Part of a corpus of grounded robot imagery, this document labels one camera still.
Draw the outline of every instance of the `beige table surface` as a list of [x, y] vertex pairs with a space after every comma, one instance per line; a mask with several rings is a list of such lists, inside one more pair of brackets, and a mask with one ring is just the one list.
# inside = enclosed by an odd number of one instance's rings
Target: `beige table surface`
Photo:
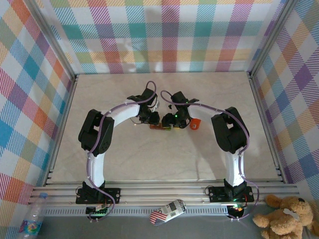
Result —
[[[251, 88], [244, 72], [151, 73], [81, 75], [75, 90], [66, 128], [53, 171], [53, 182], [83, 181], [86, 153], [78, 134], [91, 109], [109, 110], [128, 96], [140, 95], [148, 80], [172, 94], [182, 91], [188, 99], [220, 109], [236, 107], [249, 132], [251, 144], [245, 152], [245, 174], [250, 179], [277, 178]], [[160, 97], [162, 118], [170, 110]], [[212, 125], [202, 122], [198, 130], [151, 130], [130, 120], [114, 128], [106, 152], [104, 177], [113, 180], [223, 179], [225, 156], [218, 147]]]

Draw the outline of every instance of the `teddy bear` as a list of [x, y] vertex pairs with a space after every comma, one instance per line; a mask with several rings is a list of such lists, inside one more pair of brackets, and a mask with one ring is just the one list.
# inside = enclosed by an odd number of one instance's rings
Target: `teddy bear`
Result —
[[268, 215], [257, 214], [254, 223], [260, 228], [267, 228], [261, 232], [265, 239], [302, 239], [303, 227], [307, 227], [319, 237], [319, 223], [314, 221], [314, 215], [308, 202], [298, 197], [268, 195], [266, 204], [278, 208]]

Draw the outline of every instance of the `purple cable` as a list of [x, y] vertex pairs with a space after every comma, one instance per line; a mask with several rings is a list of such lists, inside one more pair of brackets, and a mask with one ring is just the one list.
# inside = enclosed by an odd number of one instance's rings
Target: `purple cable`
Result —
[[241, 218], [236, 218], [236, 217], [233, 217], [233, 216], [231, 216], [231, 215], [230, 215], [230, 217], [231, 217], [232, 219], [234, 219], [234, 220], [238, 220], [238, 221], [239, 221], [239, 219], [244, 219], [244, 218], [246, 218], [247, 216], [249, 216], [249, 215], [255, 210], [255, 208], [256, 208], [256, 206], [257, 206], [257, 203], [258, 203], [258, 201], [259, 201], [259, 188], [258, 188], [257, 184], [255, 184], [254, 182], [251, 182], [251, 181], [247, 180], [247, 179], [243, 176], [243, 172], [242, 172], [242, 168], [241, 168], [241, 159], [242, 159], [242, 158], [241, 158], [241, 155], [242, 155], [242, 153], [248, 148], [249, 143], [250, 143], [249, 134], [248, 134], [248, 131], [246, 130], [246, 128], [243, 126], [243, 124], [239, 121], [238, 118], [236, 118], [233, 114], [231, 114], [231, 113], [229, 113], [229, 112], [227, 112], [227, 111], [220, 110], [220, 109], [217, 109], [217, 108], [214, 108], [214, 107], [211, 107], [211, 106], [208, 106], [208, 105], [204, 105], [204, 104], [201, 104], [201, 103], [174, 103], [174, 102], [171, 102], [171, 101], [165, 99], [165, 97], [163, 96], [163, 92], [169, 94], [170, 96], [172, 96], [172, 94], [171, 94], [170, 92], [168, 92], [168, 91], [161, 91], [161, 92], [160, 92], [160, 96], [162, 97], [162, 99], [163, 99], [164, 101], [166, 101], [167, 103], [171, 104], [171, 105], [176, 105], [176, 106], [190, 106], [190, 105], [192, 105], [192, 106], [200, 106], [200, 107], [208, 108], [208, 109], [210, 109], [210, 110], [212, 110], [212, 111], [225, 113], [225, 114], [227, 114], [228, 116], [232, 117], [232, 118], [239, 124], [239, 126], [243, 129], [243, 131], [244, 131], [244, 133], [245, 133], [245, 136], [246, 136], [246, 139], [247, 139], [247, 144], [246, 144], [246, 146], [245, 146], [242, 150], [239, 151], [239, 159], [238, 159], [239, 173], [240, 173], [241, 178], [242, 178], [245, 182], [250, 183], [250, 184], [252, 184], [252, 185], [254, 185], [254, 186], [256, 187], [256, 189], [257, 189], [257, 199], [256, 199], [256, 202], [255, 202], [255, 204], [254, 204], [253, 209], [252, 209], [248, 214], [242, 216]]
[[87, 162], [86, 162], [86, 173], [87, 173], [88, 179], [89, 179], [90, 183], [92, 184], [92, 186], [93, 186], [96, 190], [98, 190], [99, 192], [101, 192], [101, 193], [103, 193], [104, 195], [106, 195], [106, 196], [108, 196], [109, 198], [111, 198], [111, 200], [112, 200], [112, 202], [113, 202], [113, 203], [112, 203], [112, 208], [107, 212], [107, 214], [106, 214], [105, 216], [101, 217], [101, 218], [99, 219], [99, 221], [104, 220], [104, 219], [107, 217], [107, 215], [112, 212], [112, 210], [114, 209], [114, 206], [115, 206], [115, 200], [114, 200], [114, 198], [113, 198], [110, 194], [108, 194], [108, 193], [104, 192], [103, 190], [99, 189], [99, 188], [93, 183], [93, 181], [92, 181], [92, 179], [91, 179], [92, 176], [91, 176], [91, 173], [90, 173], [90, 170], [89, 170], [89, 169], [90, 169], [89, 166], [90, 166], [90, 162], [91, 162], [91, 155], [90, 155], [90, 154], [96, 149], [96, 147], [97, 147], [97, 145], [98, 145], [98, 143], [99, 143], [99, 141], [100, 141], [101, 132], [102, 132], [102, 124], [103, 124], [103, 121], [104, 121], [105, 117], [106, 117], [108, 114], [110, 114], [110, 113], [113, 112], [114, 110], [117, 110], [117, 109], [119, 109], [119, 108], [121, 108], [121, 107], [124, 107], [124, 106], [130, 106], [130, 105], [136, 105], [136, 104], [146, 103], [146, 102], [148, 102], [149, 100], [151, 100], [151, 99], [155, 96], [155, 94], [156, 94], [156, 89], [157, 89], [157, 88], [156, 88], [156, 84], [155, 84], [154, 81], [148, 81], [147, 84], [146, 84], [146, 88], [148, 87], [149, 83], [152, 83], [152, 84], [154, 85], [154, 93], [152, 94], [151, 97], [149, 97], [148, 99], [143, 100], [143, 101], [123, 103], [123, 104], [121, 104], [121, 105], [118, 105], [118, 106], [112, 108], [111, 110], [107, 111], [107, 112], [103, 115], [103, 117], [101, 118], [101, 121], [100, 121], [99, 131], [98, 131], [98, 136], [97, 136], [97, 138], [96, 138], [96, 142], [95, 142], [94, 146], [92, 147], [92, 149], [88, 152], [88, 160], [87, 160]]

